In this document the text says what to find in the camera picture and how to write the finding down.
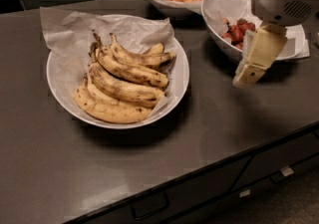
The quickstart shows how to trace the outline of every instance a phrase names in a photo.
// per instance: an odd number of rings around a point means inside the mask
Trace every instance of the gray countertop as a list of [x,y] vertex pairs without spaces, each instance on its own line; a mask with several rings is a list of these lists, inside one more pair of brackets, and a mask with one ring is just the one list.
[[[145,0],[61,8],[162,18]],[[313,42],[310,58],[276,63],[254,88],[239,90],[231,83],[236,66],[200,16],[172,24],[190,65],[186,95],[153,124],[113,130],[72,117],[52,96],[39,11],[0,16],[1,223],[62,223],[319,121]],[[304,28],[318,32],[318,19]]]

